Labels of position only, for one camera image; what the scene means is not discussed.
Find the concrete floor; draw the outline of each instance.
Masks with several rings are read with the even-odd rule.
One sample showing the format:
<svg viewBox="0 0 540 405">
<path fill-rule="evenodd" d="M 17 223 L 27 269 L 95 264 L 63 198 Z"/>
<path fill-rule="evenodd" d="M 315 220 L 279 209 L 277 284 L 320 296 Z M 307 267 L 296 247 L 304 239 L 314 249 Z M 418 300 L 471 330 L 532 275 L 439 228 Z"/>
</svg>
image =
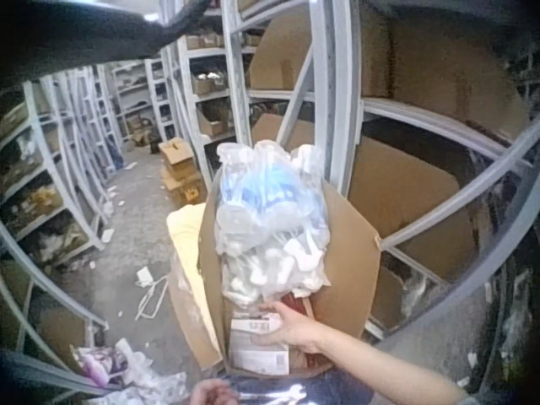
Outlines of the concrete floor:
<svg viewBox="0 0 540 405">
<path fill-rule="evenodd" d="M 111 242 L 103 251 L 89 254 L 95 270 L 87 261 L 79 269 L 63 274 L 62 287 L 109 322 L 106 345 L 126 338 L 134 350 L 154 360 L 154 369 L 161 375 L 185 371 L 188 386 L 192 386 L 205 375 L 179 328 L 169 293 L 155 319 L 134 319 L 145 294 L 145 289 L 135 285 L 136 271 L 148 266 L 156 280 L 170 271 L 173 246 L 165 221 L 175 207 L 167 191 L 161 189 L 162 162 L 158 155 L 150 155 L 147 148 L 135 148 L 126 160 L 138 164 L 131 170 L 121 170 L 110 184 L 118 193 L 113 198 L 115 213 L 106 227 L 115 229 Z M 117 207 L 122 200 L 125 205 Z M 147 312 L 153 310 L 160 291 L 159 287 Z M 481 344 L 479 333 L 486 308 L 481 289 L 443 318 L 409 333 L 391 353 L 458 381 L 471 374 L 467 353 L 477 351 Z M 372 403 L 388 402 L 375 396 Z"/>
</svg>

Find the white cable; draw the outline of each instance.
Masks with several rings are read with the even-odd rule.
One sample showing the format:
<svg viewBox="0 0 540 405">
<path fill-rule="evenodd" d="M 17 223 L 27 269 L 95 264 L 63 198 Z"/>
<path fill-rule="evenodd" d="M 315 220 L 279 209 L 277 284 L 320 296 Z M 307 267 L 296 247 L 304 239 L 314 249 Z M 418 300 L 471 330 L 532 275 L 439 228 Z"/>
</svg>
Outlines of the white cable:
<svg viewBox="0 0 540 405">
<path fill-rule="evenodd" d="M 154 296 L 155 288 L 156 286 L 161 283 L 162 281 L 165 281 L 165 285 L 163 287 L 163 290 L 161 291 L 161 296 L 159 297 L 158 303 L 155 306 L 154 313 L 152 315 L 144 314 L 144 309 L 146 308 L 146 305 L 148 305 L 149 301 Z M 158 281 L 152 282 L 152 283 L 141 283 L 140 281 L 135 282 L 135 285 L 138 287 L 150 287 L 144 297 L 141 299 L 141 301 L 138 303 L 138 311 L 137 316 L 135 316 L 135 321 L 140 318 L 141 316 L 146 319 L 154 319 L 156 314 L 159 311 L 159 308 L 161 307 L 161 303 L 163 302 L 163 297 L 165 297 L 165 291 L 167 290 L 167 287 L 169 286 L 169 281 L 167 280 L 167 276 L 163 276 Z"/>
</svg>

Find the dark fabric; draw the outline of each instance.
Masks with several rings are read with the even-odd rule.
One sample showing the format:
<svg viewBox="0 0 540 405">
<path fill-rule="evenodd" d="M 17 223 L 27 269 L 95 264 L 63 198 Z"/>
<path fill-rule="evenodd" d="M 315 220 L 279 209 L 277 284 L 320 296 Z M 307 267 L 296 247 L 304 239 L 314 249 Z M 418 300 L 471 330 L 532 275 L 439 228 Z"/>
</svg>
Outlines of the dark fabric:
<svg viewBox="0 0 540 405">
<path fill-rule="evenodd" d="M 308 402 L 313 405 L 364 405 L 370 403 L 373 397 L 370 388 L 335 367 L 310 379 L 259 380 L 231 375 L 222 378 L 229 381 L 234 390 L 244 393 L 286 392 L 293 384 L 301 384 L 305 387 L 307 398 L 300 401 L 299 405 Z"/>
</svg>

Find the clear plastic bag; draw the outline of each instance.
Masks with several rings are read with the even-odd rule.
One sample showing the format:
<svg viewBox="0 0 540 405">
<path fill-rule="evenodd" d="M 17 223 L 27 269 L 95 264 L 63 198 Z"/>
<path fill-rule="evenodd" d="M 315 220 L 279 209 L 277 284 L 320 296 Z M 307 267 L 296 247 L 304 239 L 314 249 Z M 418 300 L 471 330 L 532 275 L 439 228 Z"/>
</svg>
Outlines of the clear plastic bag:
<svg viewBox="0 0 540 405">
<path fill-rule="evenodd" d="M 254 149 L 222 143 L 218 155 L 223 172 L 214 233 L 224 296 L 246 307 L 329 285 L 321 151 L 303 145 L 289 155 L 261 141 Z"/>
</svg>

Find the hand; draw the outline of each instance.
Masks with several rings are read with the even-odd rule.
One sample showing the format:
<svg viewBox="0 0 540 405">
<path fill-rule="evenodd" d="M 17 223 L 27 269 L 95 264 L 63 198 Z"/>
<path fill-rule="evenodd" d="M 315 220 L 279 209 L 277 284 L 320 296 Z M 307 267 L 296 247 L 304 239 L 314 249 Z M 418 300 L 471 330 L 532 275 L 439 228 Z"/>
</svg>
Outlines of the hand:
<svg viewBox="0 0 540 405">
<path fill-rule="evenodd" d="M 261 345 L 284 343 L 296 346 L 305 353 L 321 352 L 321 342 L 327 334 L 328 327 L 290 309 L 283 302 L 261 304 L 259 309 L 277 312 L 283 323 L 277 331 L 253 336 L 251 339 L 253 343 Z"/>
<path fill-rule="evenodd" d="M 190 405 L 238 405 L 238 395 L 220 379 L 205 380 L 193 389 Z"/>
</svg>

